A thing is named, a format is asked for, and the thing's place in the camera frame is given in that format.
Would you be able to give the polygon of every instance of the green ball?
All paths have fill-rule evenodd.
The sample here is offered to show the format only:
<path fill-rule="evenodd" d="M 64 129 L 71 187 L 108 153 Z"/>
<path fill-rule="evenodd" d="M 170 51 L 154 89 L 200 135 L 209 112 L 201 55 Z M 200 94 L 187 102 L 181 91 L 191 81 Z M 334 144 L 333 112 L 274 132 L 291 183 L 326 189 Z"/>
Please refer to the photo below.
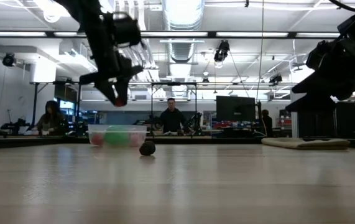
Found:
<path fill-rule="evenodd" d="M 107 128 L 104 140 L 112 146 L 128 146 L 130 141 L 128 129 L 124 126 L 112 125 Z"/>

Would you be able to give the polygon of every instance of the person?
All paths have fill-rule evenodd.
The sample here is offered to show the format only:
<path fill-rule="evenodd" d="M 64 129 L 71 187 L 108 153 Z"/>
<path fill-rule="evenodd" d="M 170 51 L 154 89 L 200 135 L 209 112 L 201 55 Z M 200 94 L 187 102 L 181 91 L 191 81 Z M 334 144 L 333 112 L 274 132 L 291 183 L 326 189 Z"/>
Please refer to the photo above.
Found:
<path fill-rule="evenodd" d="M 40 133 L 48 131 L 49 135 L 62 135 L 65 130 L 61 124 L 65 121 L 58 103 L 50 100 L 46 103 L 45 109 L 45 114 L 42 115 L 33 130 L 38 130 Z"/>
<path fill-rule="evenodd" d="M 268 110 L 262 110 L 262 120 L 267 132 L 267 137 L 272 138 L 272 118 L 270 118 Z"/>
<path fill-rule="evenodd" d="M 181 125 L 185 121 L 183 113 L 176 108 L 175 99 L 167 99 L 167 109 L 160 115 L 160 122 L 164 127 L 164 133 L 181 131 Z"/>

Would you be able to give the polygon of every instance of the woman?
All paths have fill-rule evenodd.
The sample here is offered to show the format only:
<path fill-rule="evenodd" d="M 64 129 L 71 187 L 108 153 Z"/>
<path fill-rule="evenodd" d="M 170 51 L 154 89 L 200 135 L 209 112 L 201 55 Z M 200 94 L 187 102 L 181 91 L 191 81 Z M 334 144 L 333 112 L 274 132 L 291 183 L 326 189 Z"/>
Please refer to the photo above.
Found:
<path fill-rule="evenodd" d="M 60 108 L 56 101 L 48 101 L 46 103 L 46 112 L 39 119 L 35 129 L 40 133 L 48 131 L 49 135 L 63 135 L 65 134 L 64 116 L 60 112 Z"/>
<path fill-rule="evenodd" d="M 272 118 L 269 116 L 268 110 L 262 110 L 262 120 L 267 132 L 267 137 L 272 138 Z"/>

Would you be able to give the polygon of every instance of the table surface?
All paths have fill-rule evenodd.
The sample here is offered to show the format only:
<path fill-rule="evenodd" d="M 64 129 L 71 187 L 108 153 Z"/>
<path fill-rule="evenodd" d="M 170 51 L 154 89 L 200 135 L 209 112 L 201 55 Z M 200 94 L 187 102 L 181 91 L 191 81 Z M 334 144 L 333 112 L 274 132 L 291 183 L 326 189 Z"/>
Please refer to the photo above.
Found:
<path fill-rule="evenodd" d="M 355 223 L 355 149 L 0 149 L 0 223 Z"/>

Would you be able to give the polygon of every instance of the robotic arm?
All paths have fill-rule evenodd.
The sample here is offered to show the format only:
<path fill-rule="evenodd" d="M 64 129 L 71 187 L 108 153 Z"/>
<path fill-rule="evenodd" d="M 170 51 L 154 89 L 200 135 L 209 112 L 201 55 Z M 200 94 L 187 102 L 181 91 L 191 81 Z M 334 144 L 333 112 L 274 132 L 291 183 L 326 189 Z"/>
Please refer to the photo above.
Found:
<path fill-rule="evenodd" d="M 355 12 L 343 3 L 330 1 Z M 294 93 L 306 95 L 288 105 L 288 111 L 334 110 L 331 96 L 345 100 L 355 91 L 355 15 L 340 24 L 338 30 L 337 39 L 323 40 L 310 52 L 306 65 L 314 72 L 292 88 Z"/>
<path fill-rule="evenodd" d="M 55 0 L 61 4 L 84 30 L 93 52 L 92 59 L 98 72 L 80 77 L 80 84 L 95 84 L 114 106 L 127 104 L 130 79 L 142 72 L 141 66 L 132 67 L 129 58 L 118 52 L 118 47 L 130 47 L 141 42 L 137 20 L 124 12 L 103 13 L 98 0 Z"/>

